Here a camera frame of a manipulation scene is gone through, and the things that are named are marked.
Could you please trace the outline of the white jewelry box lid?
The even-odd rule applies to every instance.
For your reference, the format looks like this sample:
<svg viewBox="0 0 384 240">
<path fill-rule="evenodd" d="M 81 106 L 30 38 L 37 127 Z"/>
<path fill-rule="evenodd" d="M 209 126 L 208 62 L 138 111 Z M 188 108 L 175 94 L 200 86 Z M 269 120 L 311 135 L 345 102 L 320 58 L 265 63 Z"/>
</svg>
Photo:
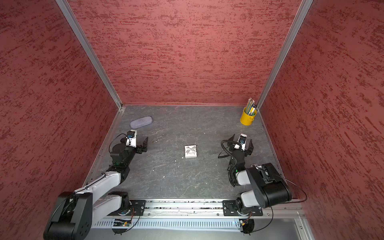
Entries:
<svg viewBox="0 0 384 240">
<path fill-rule="evenodd" d="M 196 145 L 189 145 L 185 146 L 185 158 L 196 158 L 197 157 L 197 146 Z"/>
</svg>

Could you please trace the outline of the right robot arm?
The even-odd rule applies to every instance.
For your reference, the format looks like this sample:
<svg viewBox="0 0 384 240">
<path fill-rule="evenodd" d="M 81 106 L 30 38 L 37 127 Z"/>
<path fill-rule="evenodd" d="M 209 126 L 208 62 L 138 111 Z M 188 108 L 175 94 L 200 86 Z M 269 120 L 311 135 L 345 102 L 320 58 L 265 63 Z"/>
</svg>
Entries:
<svg viewBox="0 0 384 240">
<path fill-rule="evenodd" d="M 245 157 L 254 150 L 253 142 L 241 134 L 237 141 L 232 136 L 221 141 L 226 153 L 220 158 L 229 158 L 228 178 L 232 187 L 250 186 L 249 191 L 240 193 L 236 200 L 223 201 L 226 216 L 261 216 L 262 209 L 288 203 L 292 192 L 286 180 L 279 174 L 273 164 L 245 167 Z"/>
</svg>

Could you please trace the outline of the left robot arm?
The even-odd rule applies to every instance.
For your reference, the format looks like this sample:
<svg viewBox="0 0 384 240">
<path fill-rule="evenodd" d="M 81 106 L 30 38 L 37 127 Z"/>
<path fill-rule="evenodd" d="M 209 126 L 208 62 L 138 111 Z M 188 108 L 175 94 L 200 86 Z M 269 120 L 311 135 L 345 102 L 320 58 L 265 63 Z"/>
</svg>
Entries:
<svg viewBox="0 0 384 240">
<path fill-rule="evenodd" d="M 113 190 L 127 179 L 134 156 L 148 150 L 148 140 L 138 145 L 136 133 L 127 132 L 119 144 L 109 148 L 112 164 L 99 178 L 59 195 L 43 234 L 45 240 L 83 240 L 92 226 L 109 214 L 119 216 L 115 234 L 137 225 L 134 217 L 143 216 L 146 201 L 131 201 L 127 192 Z"/>
</svg>

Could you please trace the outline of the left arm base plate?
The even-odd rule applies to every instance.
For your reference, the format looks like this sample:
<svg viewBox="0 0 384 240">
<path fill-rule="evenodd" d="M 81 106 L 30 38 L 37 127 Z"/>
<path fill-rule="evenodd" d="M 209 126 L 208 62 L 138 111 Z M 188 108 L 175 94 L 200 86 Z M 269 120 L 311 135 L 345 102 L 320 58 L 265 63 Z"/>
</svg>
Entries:
<svg viewBox="0 0 384 240">
<path fill-rule="evenodd" d="M 114 216 L 114 217 L 143 216 L 146 203 L 147 203 L 146 200 L 130 200 L 130 207 L 127 208 L 125 212 L 121 210 L 117 210 L 115 212 L 108 214 L 108 216 Z"/>
</svg>

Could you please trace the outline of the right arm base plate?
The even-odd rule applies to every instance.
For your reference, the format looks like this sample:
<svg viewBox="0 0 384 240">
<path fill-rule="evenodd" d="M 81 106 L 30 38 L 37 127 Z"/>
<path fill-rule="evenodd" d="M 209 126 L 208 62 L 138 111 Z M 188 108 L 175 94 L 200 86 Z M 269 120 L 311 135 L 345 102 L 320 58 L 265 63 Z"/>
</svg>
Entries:
<svg viewBox="0 0 384 240">
<path fill-rule="evenodd" d="M 243 216 L 248 217 L 263 215 L 263 210 L 260 206 L 245 207 L 239 200 L 224 200 L 223 202 L 223 213 L 224 216 Z"/>
</svg>

